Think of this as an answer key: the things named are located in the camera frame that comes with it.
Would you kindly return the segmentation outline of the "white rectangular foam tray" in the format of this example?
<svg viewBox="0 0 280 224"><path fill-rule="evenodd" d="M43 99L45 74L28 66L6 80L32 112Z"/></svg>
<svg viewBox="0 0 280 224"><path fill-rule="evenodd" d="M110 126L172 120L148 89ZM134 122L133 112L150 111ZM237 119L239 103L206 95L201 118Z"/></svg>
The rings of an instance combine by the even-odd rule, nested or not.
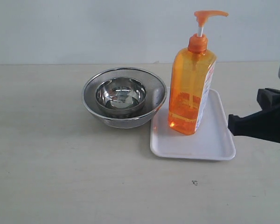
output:
<svg viewBox="0 0 280 224"><path fill-rule="evenodd" d="M164 158L229 161L236 149L219 93L209 91L200 126L195 134L184 135L168 126L168 101L151 120L150 149Z"/></svg>

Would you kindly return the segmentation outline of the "steel mesh colander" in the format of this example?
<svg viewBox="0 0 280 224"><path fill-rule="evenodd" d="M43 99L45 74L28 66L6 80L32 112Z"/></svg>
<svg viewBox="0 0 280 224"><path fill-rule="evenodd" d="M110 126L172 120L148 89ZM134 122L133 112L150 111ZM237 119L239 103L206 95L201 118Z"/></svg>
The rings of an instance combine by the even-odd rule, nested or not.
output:
<svg viewBox="0 0 280 224"><path fill-rule="evenodd" d="M103 82L116 78L128 77L142 82L147 89L144 107L128 115L111 115L99 109L95 91ZM163 80L156 74L134 67L118 67L102 71L93 76L83 87L82 102L85 108L97 119L110 127L129 129L141 126L153 118L164 104L167 88Z"/></svg>

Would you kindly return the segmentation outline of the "small stainless steel bowl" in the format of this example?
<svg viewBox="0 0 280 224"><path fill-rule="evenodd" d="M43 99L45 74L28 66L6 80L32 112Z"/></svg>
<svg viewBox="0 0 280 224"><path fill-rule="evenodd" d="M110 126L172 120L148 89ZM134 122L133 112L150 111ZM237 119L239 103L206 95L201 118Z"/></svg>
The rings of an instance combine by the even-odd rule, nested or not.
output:
<svg viewBox="0 0 280 224"><path fill-rule="evenodd" d="M103 82L95 91L100 110L111 115L128 115L141 110L147 98L145 85L137 79L116 77Z"/></svg>

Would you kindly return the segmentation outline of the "orange pump soap bottle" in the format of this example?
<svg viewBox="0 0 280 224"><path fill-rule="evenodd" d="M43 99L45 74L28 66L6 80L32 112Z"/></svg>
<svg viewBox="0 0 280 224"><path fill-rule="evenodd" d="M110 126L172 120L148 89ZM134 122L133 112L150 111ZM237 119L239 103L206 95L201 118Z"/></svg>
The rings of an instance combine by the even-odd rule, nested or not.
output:
<svg viewBox="0 0 280 224"><path fill-rule="evenodd" d="M185 135L193 135L200 126L217 60L217 56L207 48L204 25L210 17L227 17L229 14L219 10L201 10L194 15L198 31L190 37L188 46L175 56L168 108L169 127Z"/></svg>

